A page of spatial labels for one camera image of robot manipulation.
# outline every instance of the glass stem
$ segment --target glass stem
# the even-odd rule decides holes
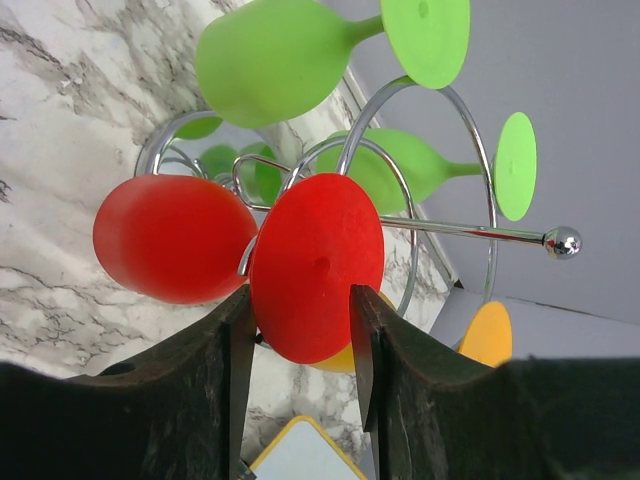
[[[465,175],[482,175],[482,166],[479,163],[451,163],[451,172],[456,177]]]
[[[382,32],[384,32],[382,17],[378,15],[377,17],[371,17],[360,22],[351,22],[349,34],[355,46],[361,41]]]

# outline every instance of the metal ring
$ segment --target metal ring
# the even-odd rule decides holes
[[[217,117],[213,111],[192,112],[168,122],[164,127],[156,129],[140,150],[134,176],[154,174],[157,175],[162,163],[162,155],[173,138],[175,132],[194,120]]]
[[[399,91],[404,90],[407,87],[416,85],[417,83],[414,82],[410,77],[403,76],[392,80],[387,85],[378,90],[373,97],[371,97],[371,99],[367,102],[367,104],[360,112],[360,115],[358,115],[358,117],[356,118],[353,127],[351,127],[349,135],[347,135],[347,140],[344,142],[342,152],[340,153],[340,157],[338,159],[338,165],[336,168],[336,171],[338,173],[344,173],[349,169],[358,144],[360,143],[364,132],[369,127],[369,124],[373,120],[373,117],[378,112],[378,110],[380,110],[380,108]],[[493,180],[491,179],[489,160],[482,143],[482,138],[480,137],[478,126],[471,116],[469,109],[453,88],[444,87],[437,91],[453,104],[453,106],[458,111],[458,114],[462,117],[462,120],[464,121],[465,126],[467,127],[467,130],[471,135],[471,140],[473,141],[476,153],[478,154],[478,161],[482,168],[482,174],[484,177],[487,193],[487,204],[489,208],[489,225],[492,228],[497,228],[498,220],[496,214]],[[495,284],[497,266],[498,242],[497,240],[491,240],[489,242],[489,258],[487,263],[487,275],[485,278],[484,291],[482,294],[482,304],[488,302],[493,295],[493,286]]]
[[[182,157],[182,160],[174,159],[173,160],[174,163],[179,163],[180,165],[187,167],[189,170],[195,173],[197,177],[204,178],[207,180],[209,179],[209,175],[207,174],[206,167],[202,163],[200,163],[200,161],[197,158],[192,159],[191,157],[189,157],[189,155],[184,153],[181,149],[179,149],[175,145],[168,145],[165,151],[166,150],[171,150],[172,152],[176,152],[178,155]],[[160,169],[160,166],[166,162],[167,162],[166,159],[161,158],[161,160],[158,162],[156,166],[156,169]]]

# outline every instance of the chrome rod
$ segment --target chrome rod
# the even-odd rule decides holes
[[[380,217],[380,222],[385,227],[540,245],[558,259],[573,258],[582,249],[582,237],[571,227],[556,227],[547,233],[540,233],[388,216]]]

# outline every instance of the gray wall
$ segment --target gray wall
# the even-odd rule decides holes
[[[378,0],[325,3],[350,19],[379,12]],[[530,115],[538,138],[533,206],[523,221],[502,225],[546,231],[566,224],[585,239],[583,253],[570,262],[532,247],[501,247],[498,294],[639,321],[639,49],[637,0],[473,2],[469,53],[454,87],[490,155],[514,111]],[[352,67],[369,94],[403,73],[384,35],[359,45]],[[434,92],[402,92],[381,121],[421,135],[451,160],[474,161],[461,121]],[[449,182],[426,209],[434,219],[486,224],[477,178]],[[465,288],[479,292],[486,243],[442,242]]]
[[[456,343],[473,318],[481,296],[454,288],[430,334],[446,345]],[[640,327],[600,317],[501,300],[511,318],[513,357],[638,356]]]

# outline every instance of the silver ball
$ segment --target silver ball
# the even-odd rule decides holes
[[[582,237],[571,227],[556,227],[545,234],[544,248],[553,258],[567,260],[582,250]]]

